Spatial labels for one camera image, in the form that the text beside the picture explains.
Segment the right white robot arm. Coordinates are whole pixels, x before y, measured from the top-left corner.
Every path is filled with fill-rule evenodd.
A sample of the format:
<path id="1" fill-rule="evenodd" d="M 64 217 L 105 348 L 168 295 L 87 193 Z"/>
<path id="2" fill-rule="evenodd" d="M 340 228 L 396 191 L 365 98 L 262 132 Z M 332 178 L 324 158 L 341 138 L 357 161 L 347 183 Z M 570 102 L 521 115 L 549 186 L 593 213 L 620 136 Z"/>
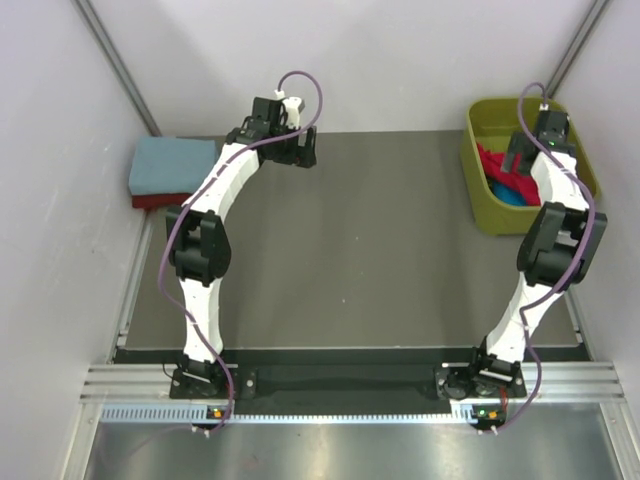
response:
<path id="1" fill-rule="evenodd" d="M 568 114 L 542 104 L 534 128 L 511 138 L 503 166 L 515 166 L 534 181 L 541 208 L 520 245 L 518 283 L 501 320 L 472 349 L 468 364 L 436 369 L 436 387 L 445 399 L 524 397 L 521 365 L 531 352 L 534 331 L 589 270 L 607 217 L 596 211 L 578 178 L 569 131 Z"/>

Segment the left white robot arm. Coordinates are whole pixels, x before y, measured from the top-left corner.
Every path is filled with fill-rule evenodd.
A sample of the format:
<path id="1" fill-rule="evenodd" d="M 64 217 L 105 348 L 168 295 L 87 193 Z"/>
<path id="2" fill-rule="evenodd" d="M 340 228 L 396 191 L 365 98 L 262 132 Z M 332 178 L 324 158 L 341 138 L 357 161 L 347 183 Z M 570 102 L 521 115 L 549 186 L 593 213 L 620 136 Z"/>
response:
<path id="1" fill-rule="evenodd" d="M 242 125 L 225 138 L 220 156 L 201 186 L 166 212 L 168 260 L 186 309 L 187 334 L 173 373 L 170 395 L 180 399 L 223 399 L 227 374 L 217 357 L 223 349 L 219 297 L 232 250 L 224 220 L 246 182 L 265 161 L 311 168 L 316 163 L 316 128 L 301 128 L 304 101 L 277 92 L 257 97 Z"/>

